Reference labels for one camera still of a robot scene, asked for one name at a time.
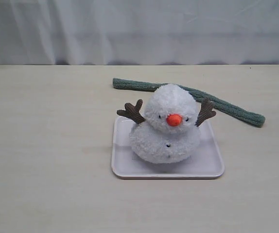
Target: white square tray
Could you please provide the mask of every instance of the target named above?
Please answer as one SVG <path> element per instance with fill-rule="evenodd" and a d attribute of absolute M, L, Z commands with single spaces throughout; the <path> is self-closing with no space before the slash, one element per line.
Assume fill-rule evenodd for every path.
<path fill-rule="evenodd" d="M 225 170 L 211 124 L 199 127 L 200 145 L 190 158 L 175 164 L 151 164 L 140 159 L 131 149 L 129 133 L 134 122 L 119 116 L 114 125 L 111 168 L 122 179 L 216 179 Z"/>

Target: snowman plush toy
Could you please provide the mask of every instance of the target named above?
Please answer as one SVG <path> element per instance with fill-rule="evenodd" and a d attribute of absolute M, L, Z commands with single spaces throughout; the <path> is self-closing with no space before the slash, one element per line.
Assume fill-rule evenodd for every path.
<path fill-rule="evenodd" d="M 125 104 L 117 114 L 135 122 L 131 148 L 141 159 L 154 164 L 177 163 L 189 158 L 200 143 L 199 126 L 216 115 L 213 103 L 204 98 L 197 113 L 196 101 L 176 84 L 159 87 L 149 99 L 143 116 L 142 100 Z"/>

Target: white backdrop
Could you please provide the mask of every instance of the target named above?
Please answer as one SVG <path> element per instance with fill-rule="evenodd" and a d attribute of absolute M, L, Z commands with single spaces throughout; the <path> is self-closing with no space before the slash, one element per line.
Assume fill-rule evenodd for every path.
<path fill-rule="evenodd" d="M 279 64 L 279 0 L 0 0 L 0 64 Z"/>

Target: green fuzzy stick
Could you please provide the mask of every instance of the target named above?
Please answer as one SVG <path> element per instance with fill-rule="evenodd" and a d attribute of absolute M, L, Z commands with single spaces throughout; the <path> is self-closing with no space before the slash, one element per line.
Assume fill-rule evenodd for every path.
<path fill-rule="evenodd" d="M 115 89 L 154 92 L 159 87 L 161 87 L 162 85 L 166 85 L 167 83 L 147 83 L 147 82 L 138 82 L 132 80 L 113 78 L 112 84 Z M 236 105 L 228 103 L 224 100 L 221 100 L 203 91 L 199 91 L 197 89 L 193 89 L 181 85 L 179 86 L 184 90 L 187 90 L 195 98 L 197 102 L 202 102 L 202 100 L 205 97 L 208 97 L 210 101 L 214 103 L 215 109 L 223 113 L 226 113 L 234 118 L 237 118 L 243 122 L 246 122 L 250 125 L 261 128 L 265 122 L 265 117 L 260 114 L 248 112 Z"/>

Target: wooden table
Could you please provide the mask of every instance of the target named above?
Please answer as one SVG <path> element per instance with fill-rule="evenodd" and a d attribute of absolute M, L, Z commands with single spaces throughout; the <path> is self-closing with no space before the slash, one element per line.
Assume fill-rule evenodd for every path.
<path fill-rule="evenodd" d="M 116 110 L 152 93 L 114 77 L 194 87 L 266 122 L 217 112 L 217 180 L 120 180 Z M 46 232 L 279 232 L 279 66 L 0 66 L 0 233 Z"/>

